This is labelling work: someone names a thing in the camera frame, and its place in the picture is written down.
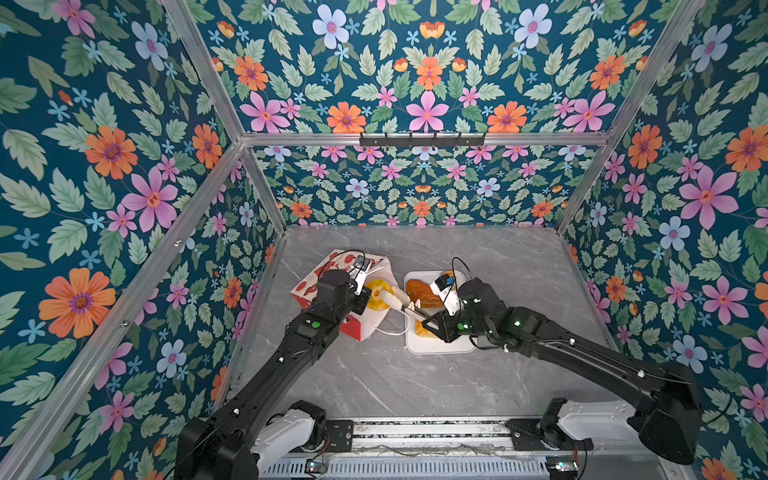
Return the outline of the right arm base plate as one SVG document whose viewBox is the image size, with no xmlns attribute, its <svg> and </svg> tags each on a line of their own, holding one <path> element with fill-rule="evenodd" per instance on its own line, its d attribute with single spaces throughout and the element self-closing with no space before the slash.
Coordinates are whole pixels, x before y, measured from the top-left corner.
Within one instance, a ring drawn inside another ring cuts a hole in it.
<svg viewBox="0 0 768 480">
<path fill-rule="evenodd" d="M 517 451 L 593 451 L 591 439 L 575 440 L 551 421 L 542 418 L 511 418 L 504 423 Z"/>
</svg>

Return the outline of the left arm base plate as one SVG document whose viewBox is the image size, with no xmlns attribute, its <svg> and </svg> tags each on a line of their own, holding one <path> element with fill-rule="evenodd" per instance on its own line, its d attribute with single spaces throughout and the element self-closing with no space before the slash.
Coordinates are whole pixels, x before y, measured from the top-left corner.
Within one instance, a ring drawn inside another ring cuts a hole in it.
<svg viewBox="0 0 768 480">
<path fill-rule="evenodd" d="M 352 451 L 355 422 L 353 420 L 323 420 L 314 426 L 309 440 L 300 446 L 303 452 L 347 453 Z"/>
</svg>

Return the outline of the red white paper bag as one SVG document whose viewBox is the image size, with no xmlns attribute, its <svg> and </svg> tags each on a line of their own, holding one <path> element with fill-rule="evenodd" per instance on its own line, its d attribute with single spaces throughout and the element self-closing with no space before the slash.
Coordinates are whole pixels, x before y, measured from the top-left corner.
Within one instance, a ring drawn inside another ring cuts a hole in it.
<svg viewBox="0 0 768 480">
<path fill-rule="evenodd" d="M 388 257 L 361 250 L 333 249 L 290 291 L 302 309 L 310 306 L 323 286 L 322 277 L 332 271 L 348 275 L 341 295 L 349 307 L 340 331 L 357 341 L 367 340 L 380 326 L 390 307 L 382 293 L 398 287 Z"/>
</svg>

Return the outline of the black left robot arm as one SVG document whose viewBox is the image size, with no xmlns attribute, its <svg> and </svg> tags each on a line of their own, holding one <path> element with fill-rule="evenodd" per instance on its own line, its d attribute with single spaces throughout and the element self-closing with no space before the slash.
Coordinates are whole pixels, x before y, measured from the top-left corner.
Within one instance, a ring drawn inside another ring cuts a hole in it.
<svg viewBox="0 0 768 480">
<path fill-rule="evenodd" d="M 277 419 L 274 410 L 338 338 L 343 320 L 363 312 L 371 295 L 364 283 L 361 271 L 322 274 L 309 307 L 289 322 L 273 355 L 246 386 L 210 417 L 195 417 L 183 428 L 176 479 L 257 479 L 292 450 L 323 443 L 323 409 L 300 401 Z"/>
</svg>

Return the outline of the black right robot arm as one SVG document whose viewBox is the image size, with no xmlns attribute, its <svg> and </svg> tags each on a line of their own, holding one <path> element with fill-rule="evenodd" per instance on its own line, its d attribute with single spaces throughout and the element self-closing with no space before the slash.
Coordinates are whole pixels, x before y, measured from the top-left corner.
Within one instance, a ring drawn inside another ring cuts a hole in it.
<svg viewBox="0 0 768 480">
<path fill-rule="evenodd" d="M 527 307 L 508 307 L 478 278 L 463 284 L 441 275 L 430 289 L 443 310 L 422 326 L 446 343 L 483 337 L 501 349 L 565 368 L 626 401 L 626 423 L 640 443 L 679 465 L 695 458 L 703 410 L 692 372 L 677 362 L 651 365 L 587 340 Z"/>
</svg>

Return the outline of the yellow ring bread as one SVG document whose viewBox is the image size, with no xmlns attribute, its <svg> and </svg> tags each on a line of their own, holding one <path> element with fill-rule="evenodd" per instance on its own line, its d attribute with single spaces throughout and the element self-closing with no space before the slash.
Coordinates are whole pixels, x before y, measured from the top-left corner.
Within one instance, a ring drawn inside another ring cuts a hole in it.
<svg viewBox="0 0 768 480">
<path fill-rule="evenodd" d="M 384 301 L 382 293 L 392 293 L 391 285 L 383 279 L 373 279 L 365 284 L 365 287 L 371 291 L 367 303 L 367 309 L 372 311 L 386 311 L 389 305 Z"/>
</svg>

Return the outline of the small golden bread roll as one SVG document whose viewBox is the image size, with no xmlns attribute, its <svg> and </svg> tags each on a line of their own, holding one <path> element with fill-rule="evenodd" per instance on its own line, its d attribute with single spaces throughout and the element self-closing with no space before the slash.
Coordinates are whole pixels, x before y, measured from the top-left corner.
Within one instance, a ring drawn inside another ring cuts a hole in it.
<svg viewBox="0 0 768 480">
<path fill-rule="evenodd" d="M 434 333 L 423 327 L 421 321 L 415 322 L 414 332 L 415 335 L 420 338 L 437 339 L 437 336 Z"/>
</svg>

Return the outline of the orange triangular pastry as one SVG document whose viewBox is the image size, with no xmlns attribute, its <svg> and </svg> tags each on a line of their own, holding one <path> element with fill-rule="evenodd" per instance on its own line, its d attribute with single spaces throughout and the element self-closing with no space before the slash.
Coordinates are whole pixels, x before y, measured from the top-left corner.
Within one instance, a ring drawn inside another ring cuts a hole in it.
<svg viewBox="0 0 768 480">
<path fill-rule="evenodd" d="M 435 309 L 443 306 L 442 300 L 436 295 L 429 284 L 418 279 L 406 281 L 406 294 L 414 304 L 422 309 Z"/>
</svg>

